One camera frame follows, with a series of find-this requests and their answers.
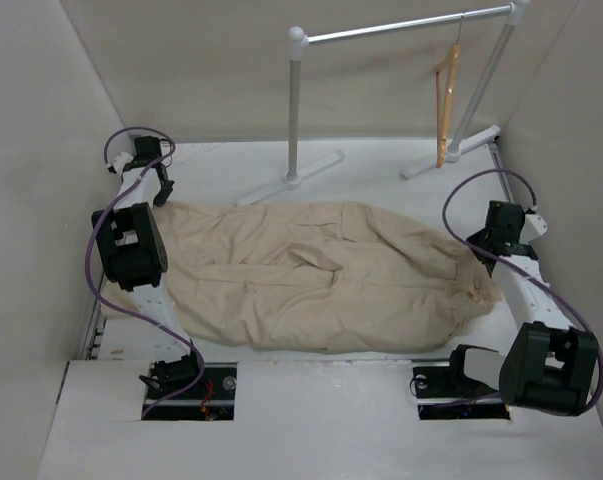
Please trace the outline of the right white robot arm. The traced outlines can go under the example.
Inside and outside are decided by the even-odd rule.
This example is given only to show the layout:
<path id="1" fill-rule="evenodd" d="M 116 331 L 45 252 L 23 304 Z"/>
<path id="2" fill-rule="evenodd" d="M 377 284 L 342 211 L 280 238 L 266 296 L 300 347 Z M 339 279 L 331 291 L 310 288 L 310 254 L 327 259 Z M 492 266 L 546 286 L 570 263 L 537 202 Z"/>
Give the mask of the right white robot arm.
<path id="1" fill-rule="evenodd" d="M 542 279 L 530 242 L 546 230 L 533 210 L 490 202 L 484 227 L 465 243 L 502 293 L 518 332 L 505 354 L 457 347 L 444 380 L 456 395 L 481 384 L 485 395 L 498 395 L 510 406 L 579 416 L 601 394 L 592 382 L 603 380 L 602 352 L 591 328 Z"/>

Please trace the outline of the beige trousers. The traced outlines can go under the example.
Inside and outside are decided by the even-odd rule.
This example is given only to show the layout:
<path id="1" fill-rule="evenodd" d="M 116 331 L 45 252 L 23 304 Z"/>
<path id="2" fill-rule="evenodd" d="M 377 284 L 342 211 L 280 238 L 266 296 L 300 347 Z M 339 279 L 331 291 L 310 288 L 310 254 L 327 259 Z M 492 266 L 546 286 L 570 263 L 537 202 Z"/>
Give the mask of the beige trousers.
<path id="1" fill-rule="evenodd" d="M 155 219 L 180 325 L 218 344 L 328 354 L 432 351 L 501 299 L 467 247 L 366 203 L 170 202 Z"/>

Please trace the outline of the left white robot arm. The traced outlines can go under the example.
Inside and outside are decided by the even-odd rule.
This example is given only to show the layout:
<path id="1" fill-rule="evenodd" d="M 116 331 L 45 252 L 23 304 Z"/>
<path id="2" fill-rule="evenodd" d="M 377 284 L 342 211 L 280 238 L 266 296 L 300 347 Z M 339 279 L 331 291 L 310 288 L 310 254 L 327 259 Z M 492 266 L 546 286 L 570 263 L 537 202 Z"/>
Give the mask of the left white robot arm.
<path id="1" fill-rule="evenodd" d="M 154 210 L 166 204 L 173 192 L 164 160 L 176 150 L 175 143 L 151 129 L 133 140 L 134 153 L 106 159 L 108 170 L 121 178 L 119 192 L 105 209 L 92 213 L 93 232 L 85 259 L 98 250 L 106 278 L 128 293 L 133 310 L 106 300 L 95 285 L 99 301 L 120 313 L 157 328 L 155 363 L 140 380 L 156 401 L 195 398 L 205 387 L 204 362 L 185 333 L 167 292 L 164 275 L 168 255 Z"/>

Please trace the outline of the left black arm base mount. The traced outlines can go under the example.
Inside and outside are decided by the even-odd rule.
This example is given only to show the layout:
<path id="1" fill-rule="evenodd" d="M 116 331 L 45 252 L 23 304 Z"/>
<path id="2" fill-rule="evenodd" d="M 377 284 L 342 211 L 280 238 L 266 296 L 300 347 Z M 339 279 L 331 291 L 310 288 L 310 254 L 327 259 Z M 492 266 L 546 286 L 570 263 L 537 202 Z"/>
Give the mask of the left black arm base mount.
<path id="1" fill-rule="evenodd" d="M 141 409 L 145 421 L 232 421 L 235 413 L 238 364 L 211 363 L 205 367 L 200 381 L 188 390 L 161 401 L 173 391 L 183 389 L 189 380 L 175 382 L 166 392 L 146 387 Z"/>

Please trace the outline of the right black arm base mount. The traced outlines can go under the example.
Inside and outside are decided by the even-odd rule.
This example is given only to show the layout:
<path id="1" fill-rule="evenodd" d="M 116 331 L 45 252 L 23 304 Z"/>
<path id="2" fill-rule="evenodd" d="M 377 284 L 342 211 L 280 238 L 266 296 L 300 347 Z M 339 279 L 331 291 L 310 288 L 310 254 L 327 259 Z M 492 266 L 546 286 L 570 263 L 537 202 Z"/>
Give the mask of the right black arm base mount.
<path id="1" fill-rule="evenodd" d="M 456 373 L 447 361 L 414 363 L 409 388 L 423 421 L 511 419 L 493 388 Z"/>

